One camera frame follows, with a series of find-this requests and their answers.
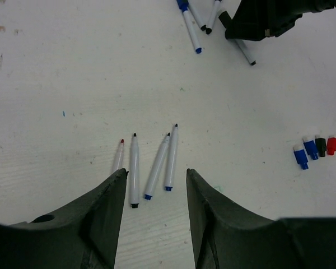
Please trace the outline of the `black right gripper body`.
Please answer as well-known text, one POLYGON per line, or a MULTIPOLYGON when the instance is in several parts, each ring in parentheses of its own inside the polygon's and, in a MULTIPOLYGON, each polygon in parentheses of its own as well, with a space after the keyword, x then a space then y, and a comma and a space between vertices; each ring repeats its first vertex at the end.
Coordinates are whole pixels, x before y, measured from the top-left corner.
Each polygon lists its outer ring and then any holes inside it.
POLYGON ((266 37, 279 37, 295 26, 304 13, 320 13, 336 8, 334 0, 267 1, 266 37))

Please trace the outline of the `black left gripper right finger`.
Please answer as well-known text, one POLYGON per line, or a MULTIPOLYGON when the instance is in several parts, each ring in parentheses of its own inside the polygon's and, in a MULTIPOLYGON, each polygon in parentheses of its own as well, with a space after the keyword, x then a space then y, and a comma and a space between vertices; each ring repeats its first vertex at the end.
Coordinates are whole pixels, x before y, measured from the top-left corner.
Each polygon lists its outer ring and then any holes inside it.
POLYGON ((186 171, 196 268, 336 268, 336 217, 270 220, 186 171))

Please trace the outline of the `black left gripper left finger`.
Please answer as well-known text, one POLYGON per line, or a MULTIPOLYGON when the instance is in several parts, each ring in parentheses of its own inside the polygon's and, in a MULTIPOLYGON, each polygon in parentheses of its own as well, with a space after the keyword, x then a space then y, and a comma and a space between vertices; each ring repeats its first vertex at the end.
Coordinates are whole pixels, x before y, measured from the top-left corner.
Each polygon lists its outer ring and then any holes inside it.
POLYGON ((0 224, 0 268, 114 268, 127 175, 32 222, 0 224))

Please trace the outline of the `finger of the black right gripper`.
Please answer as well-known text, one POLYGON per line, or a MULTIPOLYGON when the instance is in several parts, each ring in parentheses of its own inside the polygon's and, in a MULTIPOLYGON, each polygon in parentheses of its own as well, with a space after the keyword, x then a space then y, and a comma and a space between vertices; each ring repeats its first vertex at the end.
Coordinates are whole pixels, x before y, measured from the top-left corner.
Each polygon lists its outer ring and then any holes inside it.
POLYGON ((269 13, 272 1, 241 1, 233 17, 224 12, 225 38, 261 41, 272 36, 269 13))

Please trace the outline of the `black marker vertical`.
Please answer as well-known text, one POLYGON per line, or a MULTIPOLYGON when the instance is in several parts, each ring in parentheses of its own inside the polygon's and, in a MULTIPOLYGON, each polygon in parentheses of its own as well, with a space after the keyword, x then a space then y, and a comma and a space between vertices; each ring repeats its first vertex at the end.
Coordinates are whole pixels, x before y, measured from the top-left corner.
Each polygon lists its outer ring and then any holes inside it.
POLYGON ((251 53, 249 52, 246 44, 240 40, 240 39, 233 39, 228 37, 228 34, 232 33, 232 19, 230 17, 230 15, 228 14, 227 11, 222 11, 219 16, 218 16, 220 22, 222 23, 223 27, 225 28, 225 39, 235 43, 239 49, 241 50, 241 52, 243 53, 243 55, 245 56, 246 60, 248 61, 248 63, 253 66, 256 64, 256 60, 255 58, 251 55, 251 53))

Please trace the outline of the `black marker diagonal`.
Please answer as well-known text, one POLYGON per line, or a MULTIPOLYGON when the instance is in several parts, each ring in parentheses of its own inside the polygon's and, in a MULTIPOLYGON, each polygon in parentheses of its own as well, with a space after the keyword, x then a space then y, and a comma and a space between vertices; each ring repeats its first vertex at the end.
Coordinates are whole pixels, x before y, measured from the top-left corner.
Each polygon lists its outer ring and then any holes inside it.
POLYGON ((211 12, 209 14, 208 21, 206 23, 206 34, 209 35, 212 32, 214 22, 216 20, 218 11, 220 9, 221 0, 215 0, 212 6, 211 12))

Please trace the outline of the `black marker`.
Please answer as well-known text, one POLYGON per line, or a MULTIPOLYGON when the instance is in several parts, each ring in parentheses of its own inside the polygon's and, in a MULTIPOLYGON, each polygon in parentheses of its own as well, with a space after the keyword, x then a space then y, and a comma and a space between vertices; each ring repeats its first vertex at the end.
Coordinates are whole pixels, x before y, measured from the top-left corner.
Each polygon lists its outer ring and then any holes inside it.
POLYGON ((193 15, 197 25, 199 26, 199 28, 202 31, 206 31, 206 23, 204 23, 204 21, 203 21, 201 15, 199 14, 196 6, 191 1, 189 1, 188 8, 189 8, 190 12, 192 13, 192 15, 193 15))
POLYGON ((130 147, 129 204, 133 209, 139 206, 139 146, 136 133, 130 147))

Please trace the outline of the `blue marker pen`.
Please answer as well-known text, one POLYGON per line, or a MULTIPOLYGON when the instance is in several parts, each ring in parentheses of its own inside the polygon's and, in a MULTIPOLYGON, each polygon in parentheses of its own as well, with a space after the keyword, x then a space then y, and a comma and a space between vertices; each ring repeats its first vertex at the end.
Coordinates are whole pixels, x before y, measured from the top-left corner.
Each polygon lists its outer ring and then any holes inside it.
POLYGON ((158 148, 158 152, 153 162, 153 166, 151 172, 148 177, 148 181, 144 191, 144 199, 150 201, 154 195, 154 191, 156 189, 156 184, 158 182, 158 178, 160 176, 162 166, 167 154, 167 149, 170 141, 170 132, 165 136, 160 147, 158 148))
POLYGON ((197 54, 200 54, 202 52, 202 47, 199 43, 197 33, 194 30, 193 21, 192 21, 192 18, 191 18, 192 13, 190 12, 190 10, 188 8, 189 1, 176 0, 176 2, 178 4, 178 8, 181 10, 181 12, 183 14, 185 24, 187 26, 188 33, 190 35, 194 50, 197 54))

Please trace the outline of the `blue marker pen body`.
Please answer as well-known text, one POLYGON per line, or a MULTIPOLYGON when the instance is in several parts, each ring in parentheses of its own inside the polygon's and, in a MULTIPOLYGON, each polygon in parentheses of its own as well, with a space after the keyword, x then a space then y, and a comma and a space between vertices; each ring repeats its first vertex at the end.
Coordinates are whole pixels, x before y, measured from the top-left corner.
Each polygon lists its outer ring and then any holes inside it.
POLYGON ((164 187, 165 191, 168 192, 172 191, 174 185, 178 139, 179 139, 179 125, 176 123, 172 129, 172 133, 170 136, 169 151, 165 171, 164 187))

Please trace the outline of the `red marker pen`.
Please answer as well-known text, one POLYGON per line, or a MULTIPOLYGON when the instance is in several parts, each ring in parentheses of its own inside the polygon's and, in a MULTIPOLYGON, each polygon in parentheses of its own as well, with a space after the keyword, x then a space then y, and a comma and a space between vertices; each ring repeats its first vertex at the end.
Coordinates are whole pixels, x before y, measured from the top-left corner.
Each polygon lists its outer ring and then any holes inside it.
POLYGON ((118 148, 114 156, 114 161, 111 169, 112 173, 123 167, 123 159, 124 159, 124 139, 122 138, 118 144, 118 148))

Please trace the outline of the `blue pen cap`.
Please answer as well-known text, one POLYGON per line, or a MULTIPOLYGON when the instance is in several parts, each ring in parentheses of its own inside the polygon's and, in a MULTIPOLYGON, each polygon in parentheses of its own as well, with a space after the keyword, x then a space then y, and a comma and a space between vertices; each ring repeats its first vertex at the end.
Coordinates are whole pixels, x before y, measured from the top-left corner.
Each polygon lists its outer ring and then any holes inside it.
POLYGON ((316 147, 313 136, 304 136, 302 140, 303 140, 306 153, 310 156, 312 160, 318 160, 319 152, 316 147))
POLYGON ((305 153, 304 148, 300 144, 296 144, 293 146, 293 153, 296 159, 297 164, 300 166, 302 170, 307 170, 308 166, 308 159, 305 153))

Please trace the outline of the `black pen cap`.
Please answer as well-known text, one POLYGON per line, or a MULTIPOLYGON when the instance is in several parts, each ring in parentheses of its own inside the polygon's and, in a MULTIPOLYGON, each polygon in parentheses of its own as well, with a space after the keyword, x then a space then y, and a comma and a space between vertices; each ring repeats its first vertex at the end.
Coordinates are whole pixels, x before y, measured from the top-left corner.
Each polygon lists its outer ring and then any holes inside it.
POLYGON ((321 137, 320 135, 315 136, 315 145, 318 150, 318 154, 320 157, 326 156, 326 139, 321 137))

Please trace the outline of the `red pen cap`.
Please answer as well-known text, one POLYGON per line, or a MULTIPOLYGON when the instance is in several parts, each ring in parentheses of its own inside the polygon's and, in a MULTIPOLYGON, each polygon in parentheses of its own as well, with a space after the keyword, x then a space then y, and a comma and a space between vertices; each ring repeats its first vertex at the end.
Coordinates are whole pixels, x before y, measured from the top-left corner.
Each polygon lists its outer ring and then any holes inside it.
POLYGON ((326 153, 333 156, 336 152, 336 136, 329 136, 326 143, 326 153))

